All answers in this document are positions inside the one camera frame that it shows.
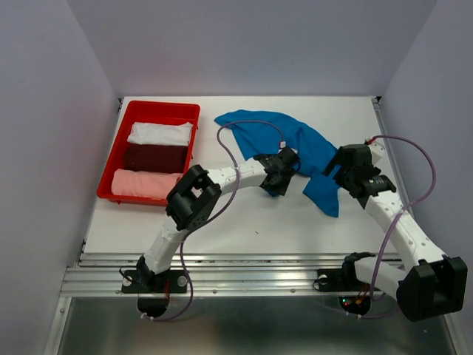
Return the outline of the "blue t shirt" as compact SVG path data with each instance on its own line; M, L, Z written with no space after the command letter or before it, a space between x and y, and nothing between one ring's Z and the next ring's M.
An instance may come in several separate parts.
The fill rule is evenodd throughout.
M339 216L338 185L323 171L336 148L314 128L284 113L237 110L214 119L232 131L244 159L260 159L286 174L309 179L303 194L329 217Z

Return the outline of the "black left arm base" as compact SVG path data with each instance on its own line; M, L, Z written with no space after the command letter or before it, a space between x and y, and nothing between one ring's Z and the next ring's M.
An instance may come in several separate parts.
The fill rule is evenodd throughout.
M136 268L119 269L124 294L185 294L188 278L184 270L167 270L161 274L142 272Z

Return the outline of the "pink rolled t shirt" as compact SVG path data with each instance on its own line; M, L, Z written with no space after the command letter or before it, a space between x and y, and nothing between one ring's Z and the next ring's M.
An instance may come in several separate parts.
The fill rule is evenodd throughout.
M180 173L133 172L118 169L112 179L111 191L114 195L163 199L182 176Z

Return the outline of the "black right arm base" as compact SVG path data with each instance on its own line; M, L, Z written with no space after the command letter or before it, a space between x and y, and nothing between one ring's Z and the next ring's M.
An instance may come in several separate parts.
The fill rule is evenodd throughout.
M355 252L344 258L338 268L319 268L317 278L313 281L313 289L320 292L349 292L364 289L365 283L355 275L355 262L364 258L372 259L375 254L370 252Z

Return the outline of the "aluminium frame rail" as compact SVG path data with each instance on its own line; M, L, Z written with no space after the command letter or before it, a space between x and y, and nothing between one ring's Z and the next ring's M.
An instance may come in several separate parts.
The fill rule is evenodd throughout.
M185 265L195 297L316 296L318 271L338 268L344 254L186 254L171 267ZM132 270L136 254L83 254L69 267L62 297L122 297L131 282L120 273Z

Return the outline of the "maroon rolled t shirt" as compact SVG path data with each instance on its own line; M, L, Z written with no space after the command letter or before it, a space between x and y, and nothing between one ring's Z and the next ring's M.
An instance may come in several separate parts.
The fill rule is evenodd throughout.
M183 173L187 146L130 144L123 156L125 170L134 172Z

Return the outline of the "white rolled t shirt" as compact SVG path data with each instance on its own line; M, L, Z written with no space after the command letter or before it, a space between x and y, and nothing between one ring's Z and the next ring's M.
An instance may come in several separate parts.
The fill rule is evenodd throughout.
M128 143L138 145L188 146L193 125L165 125L134 123L127 138Z

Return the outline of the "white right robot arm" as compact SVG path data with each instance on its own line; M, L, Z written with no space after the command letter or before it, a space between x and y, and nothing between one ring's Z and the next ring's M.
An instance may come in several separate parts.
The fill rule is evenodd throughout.
M380 254L352 253L340 268L319 270L320 291L382 291L396 300L402 314L416 322L458 312L463 307L468 268L436 246L401 202L395 185L376 162L376 143L340 147L324 170L356 199L385 233L404 267L384 263Z

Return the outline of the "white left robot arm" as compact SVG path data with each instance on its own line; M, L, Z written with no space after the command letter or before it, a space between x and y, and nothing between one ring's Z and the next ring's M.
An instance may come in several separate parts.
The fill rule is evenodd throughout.
M300 158L289 147L276 154L259 154L235 166L204 169L192 166L168 194L166 219L149 250L137 262L138 281L147 291L164 284L164 271L171 267L175 251L189 233L204 226L218 200L239 189L259 187L266 192L285 195Z

